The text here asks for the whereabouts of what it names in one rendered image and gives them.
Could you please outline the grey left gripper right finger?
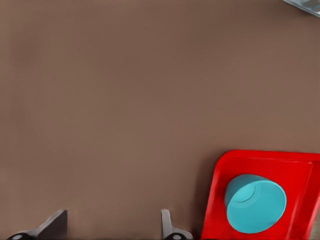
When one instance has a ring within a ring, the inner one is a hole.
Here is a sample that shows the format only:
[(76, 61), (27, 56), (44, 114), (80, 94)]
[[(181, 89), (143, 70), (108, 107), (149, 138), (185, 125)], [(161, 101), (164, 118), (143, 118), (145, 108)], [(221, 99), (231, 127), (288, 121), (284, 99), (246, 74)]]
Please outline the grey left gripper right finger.
[(161, 240), (193, 240), (193, 235), (173, 226), (168, 209), (161, 210)]

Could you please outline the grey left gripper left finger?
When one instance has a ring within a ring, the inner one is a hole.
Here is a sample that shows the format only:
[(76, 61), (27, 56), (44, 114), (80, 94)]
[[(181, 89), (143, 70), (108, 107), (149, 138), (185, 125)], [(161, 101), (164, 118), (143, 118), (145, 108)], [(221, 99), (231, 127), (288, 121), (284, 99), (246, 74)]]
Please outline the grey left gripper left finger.
[(68, 211), (61, 209), (50, 216), (40, 226), (22, 230), (6, 240), (65, 240), (68, 232)]

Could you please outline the teal cup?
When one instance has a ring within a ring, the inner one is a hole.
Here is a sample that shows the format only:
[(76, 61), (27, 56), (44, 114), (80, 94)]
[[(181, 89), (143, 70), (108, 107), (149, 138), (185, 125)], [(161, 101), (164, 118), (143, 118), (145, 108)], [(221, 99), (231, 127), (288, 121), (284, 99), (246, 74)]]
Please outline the teal cup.
[(276, 182), (254, 174), (233, 178), (224, 192), (226, 218), (237, 232), (256, 234), (272, 227), (284, 214), (287, 196)]

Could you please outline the red plastic tray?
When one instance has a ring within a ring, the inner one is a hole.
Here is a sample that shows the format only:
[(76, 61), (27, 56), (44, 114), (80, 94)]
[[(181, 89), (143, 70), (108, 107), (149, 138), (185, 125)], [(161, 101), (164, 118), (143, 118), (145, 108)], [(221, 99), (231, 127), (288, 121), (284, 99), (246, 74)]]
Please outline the red plastic tray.
[[(265, 231), (246, 234), (227, 220), (227, 184), (243, 174), (279, 184), (287, 203), (282, 217)], [(200, 240), (308, 240), (320, 207), (320, 153), (231, 150), (216, 162)]]

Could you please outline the silver frame post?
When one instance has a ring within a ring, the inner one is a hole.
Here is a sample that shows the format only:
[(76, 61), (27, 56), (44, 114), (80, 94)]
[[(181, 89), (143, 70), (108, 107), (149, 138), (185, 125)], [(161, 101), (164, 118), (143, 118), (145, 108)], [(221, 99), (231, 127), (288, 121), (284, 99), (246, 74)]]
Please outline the silver frame post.
[(320, 0), (282, 0), (300, 10), (320, 18)]

